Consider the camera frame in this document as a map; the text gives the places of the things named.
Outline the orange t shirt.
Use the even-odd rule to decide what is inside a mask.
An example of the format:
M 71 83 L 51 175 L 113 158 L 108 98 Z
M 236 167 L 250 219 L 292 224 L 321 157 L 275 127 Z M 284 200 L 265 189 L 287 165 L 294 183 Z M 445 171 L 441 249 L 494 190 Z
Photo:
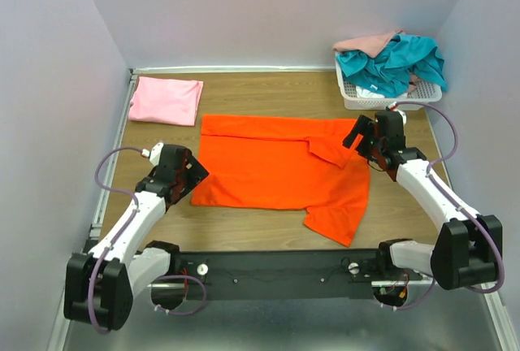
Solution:
M 355 119 L 204 115 L 198 160 L 209 175 L 195 206 L 305 210 L 304 225 L 352 244 L 371 173 L 343 140 Z

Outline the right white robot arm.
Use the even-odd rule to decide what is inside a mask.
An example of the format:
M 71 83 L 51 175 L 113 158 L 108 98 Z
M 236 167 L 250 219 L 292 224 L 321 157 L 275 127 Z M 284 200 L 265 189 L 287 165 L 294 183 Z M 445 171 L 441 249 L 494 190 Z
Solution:
M 494 215 L 467 205 L 436 174 L 434 163 L 405 139 L 405 115 L 393 106 L 370 118 L 360 115 L 343 146 L 375 163 L 398 183 L 429 216 L 438 236 L 434 245 L 411 239 L 379 244 L 375 273 L 386 280 L 403 269 L 431 277 L 441 288 L 494 293 L 505 282 L 503 228 Z

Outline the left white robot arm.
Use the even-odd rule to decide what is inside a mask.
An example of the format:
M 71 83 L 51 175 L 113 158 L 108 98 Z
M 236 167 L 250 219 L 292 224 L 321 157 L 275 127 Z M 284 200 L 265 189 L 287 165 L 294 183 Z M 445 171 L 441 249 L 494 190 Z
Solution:
M 103 335 L 126 323 L 135 297 L 156 280 L 179 280 L 184 288 L 196 284 L 201 298 L 207 298 L 201 279 L 183 268 L 177 245 L 153 241 L 139 247 L 150 229 L 209 173 L 182 145 L 159 142 L 138 152 L 151 171 L 127 193 L 130 203 L 114 227 L 88 252 L 74 253 L 66 267 L 64 317 L 89 323 Z

